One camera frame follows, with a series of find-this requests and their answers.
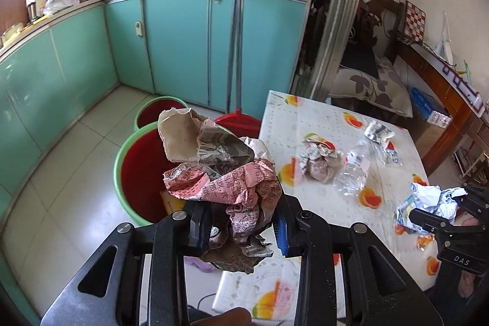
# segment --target cabinet handle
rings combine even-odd
[[[136,35],[137,36],[143,36],[143,25],[141,24],[140,21],[136,21]]]

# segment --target red dustpan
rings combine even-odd
[[[260,134],[261,121],[241,113],[241,57],[243,50],[243,4],[244,0],[234,0],[231,38],[229,40],[229,59],[227,66],[226,111],[229,112],[231,100],[231,83],[233,76],[234,51],[236,46],[236,110],[223,115],[216,123],[230,130],[238,137],[248,136],[257,139]]]

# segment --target checkered board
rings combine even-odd
[[[404,35],[415,42],[422,42],[425,36],[426,13],[407,2]]]

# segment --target floral tablecloth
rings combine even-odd
[[[402,165],[385,167],[372,155],[366,188],[359,196],[341,195],[331,182],[322,184],[309,176],[301,176],[296,165],[305,136],[315,133],[328,146],[346,153],[363,137],[371,120],[322,102],[270,91],[260,139],[273,156],[286,194],[296,196],[303,209],[312,210],[331,224],[350,227],[355,222],[366,223],[420,288],[426,290],[434,285],[438,270],[436,242],[420,250],[417,234],[409,235],[403,228],[396,228],[393,217],[397,206],[410,195],[411,182],[427,182],[420,156],[407,130],[382,122],[395,132],[391,145],[398,152]],[[224,312],[242,306],[255,318],[293,320],[300,259],[282,257],[272,228],[262,235],[273,242],[273,257],[258,264],[251,275],[224,272],[213,308]],[[342,318],[345,316],[343,279],[339,258],[335,256],[334,261],[337,316]]]

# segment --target crumpled paper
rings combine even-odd
[[[303,142],[305,148],[299,157],[300,170],[323,184],[327,183],[342,165],[343,154],[329,148],[326,143],[314,136],[306,138]]]
[[[446,218],[453,225],[457,213],[457,196],[467,195],[463,188],[449,188],[441,191],[438,186],[423,186],[411,183],[411,195],[404,203],[398,206],[395,220],[409,230],[417,231],[422,235],[429,232],[409,220],[412,209],[421,209],[439,217]]]
[[[163,111],[158,131],[167,158],[182,162],[163,174],[168,191],[180,199],[214,203],[217,232],[202,259],[219,269],[253,272],[273,254],[259,233],[270,223],[282,193],[265,144],[238,139],[189,108]]]

